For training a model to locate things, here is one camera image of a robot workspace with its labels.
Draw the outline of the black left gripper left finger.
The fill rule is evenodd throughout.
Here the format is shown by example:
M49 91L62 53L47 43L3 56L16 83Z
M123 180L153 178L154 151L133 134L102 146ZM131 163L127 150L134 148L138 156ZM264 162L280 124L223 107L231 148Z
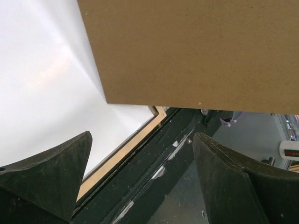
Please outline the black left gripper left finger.
M85 131L44 152L0 168L2 224L68 224L93 138Z

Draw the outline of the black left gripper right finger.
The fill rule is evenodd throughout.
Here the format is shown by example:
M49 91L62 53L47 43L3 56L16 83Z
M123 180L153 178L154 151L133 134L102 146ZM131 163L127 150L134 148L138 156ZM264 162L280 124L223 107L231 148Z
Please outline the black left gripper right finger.
M234 151L204 133L192 148L212 224L296 224L299 175Z

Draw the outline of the rectangular picture frame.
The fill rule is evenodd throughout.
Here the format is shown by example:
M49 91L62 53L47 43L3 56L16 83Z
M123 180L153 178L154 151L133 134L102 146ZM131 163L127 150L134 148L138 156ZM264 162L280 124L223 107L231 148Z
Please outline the rectangular picture frame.
M137 134L135 134L129 141L127 141L120 149L117 150L108 160L100 165L91 175L89 175L81 184L77 201L79 201L83 196L98 183L109 171L115 166L119 165L121 160L124 159L134 147L136 147L145 137L154 130L157 126L161 124L163 119L167 116L163 107L161 106L150 106L151 112L154 118L145 126L143 126Z

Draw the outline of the brown cardboard backing sheet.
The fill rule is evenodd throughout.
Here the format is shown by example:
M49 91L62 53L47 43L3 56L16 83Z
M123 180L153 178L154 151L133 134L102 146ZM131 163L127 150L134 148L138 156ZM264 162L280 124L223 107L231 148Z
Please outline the brown cardboard backing sheet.
M296 0L80 0L106 101L298 114Z

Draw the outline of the glossy photo print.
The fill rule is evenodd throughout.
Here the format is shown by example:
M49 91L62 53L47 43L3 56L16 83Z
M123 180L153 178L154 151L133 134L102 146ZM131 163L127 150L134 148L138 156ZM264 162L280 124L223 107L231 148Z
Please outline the glossy photo print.
M109 105L75 0L0 3L0 164L89 131L88 174L153 117Z

